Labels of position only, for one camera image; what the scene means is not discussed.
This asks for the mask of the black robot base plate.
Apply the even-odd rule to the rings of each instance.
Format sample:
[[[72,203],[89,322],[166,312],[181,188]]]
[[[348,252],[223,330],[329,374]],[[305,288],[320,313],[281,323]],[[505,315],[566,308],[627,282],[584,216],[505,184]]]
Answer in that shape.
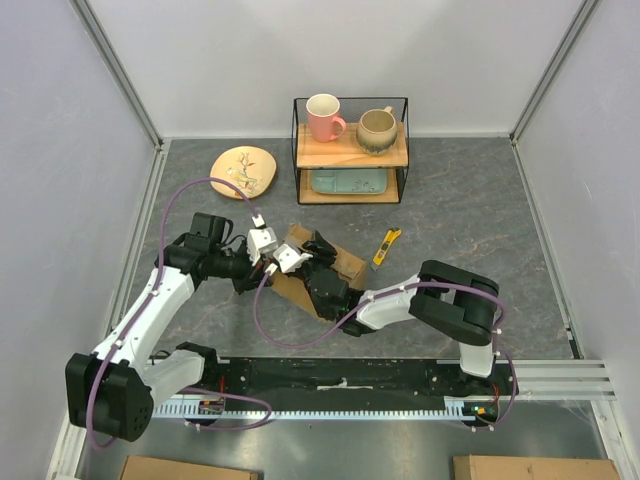
[[[516,390],[506,364],[487,378],[431,359],[241,358],[220,360],[197,388],[276,406],[436,406],[447,397],[505,399]]]

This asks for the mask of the brown cardboard express box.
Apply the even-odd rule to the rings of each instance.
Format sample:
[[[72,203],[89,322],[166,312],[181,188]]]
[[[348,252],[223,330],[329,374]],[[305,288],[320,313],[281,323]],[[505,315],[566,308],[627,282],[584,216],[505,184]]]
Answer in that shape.
[[[297,248],[301,248],[303,243],[311,238],[311,231],[299,224],[291,224],[284,237],[284,241]],[[332,268],[342,280],[348,282],[351,288],[363,290],[365,287],[367,263],[339,245],[335,243],[331,243],[331,245],[337,251],[337,257]],[[271,289],[281,297],[309,313],[312,317],[322,320],[322,317],[315,311],[303,281],[299,278],[276,272],[272,277]]]

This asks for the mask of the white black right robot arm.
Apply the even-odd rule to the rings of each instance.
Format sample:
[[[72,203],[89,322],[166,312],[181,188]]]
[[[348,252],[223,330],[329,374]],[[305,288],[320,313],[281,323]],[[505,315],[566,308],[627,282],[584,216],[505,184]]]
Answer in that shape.
[[[298,276],[315,313],[359,337],[400,322],[418,320],[459,343],[458,381],[467,392],[483,392],[494,381],[494,330],[505,315],[493,280],[426,260],[417,274],[380,290],[359,290],[339,277],[337,250],[319,233],[304,242],[311,256]]]

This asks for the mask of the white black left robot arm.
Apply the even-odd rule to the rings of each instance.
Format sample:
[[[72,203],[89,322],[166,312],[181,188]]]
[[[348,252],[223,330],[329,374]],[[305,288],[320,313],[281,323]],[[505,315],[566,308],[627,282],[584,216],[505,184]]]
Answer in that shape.
[[[149,359],[174,315],[204,281],[230,279],[239,292],[258,284],[264,255],[278,241],[262,217],[253,223],[232,249],[232,221],[197,213],[189,231],[163,248],[142,293],[115,329],[91,353],[76,353],[68,361],[72,425],[133,442],[146,430],[154,407],[187,388],[208,393],[219,386],[213,348],[184,342],[155,365]]]

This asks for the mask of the yellow utility knife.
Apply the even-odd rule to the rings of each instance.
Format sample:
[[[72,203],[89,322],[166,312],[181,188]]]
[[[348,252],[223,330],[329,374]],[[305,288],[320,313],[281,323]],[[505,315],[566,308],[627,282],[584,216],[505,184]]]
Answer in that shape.
[[[391,246],[401,236],[401,234],[402,234],[402,230],[397,227],[391,228],[386,232],[381,245],[377,249],[371,261],[371,268],[373,271],[378,270],[380,266],[384,263],[390,251]]]

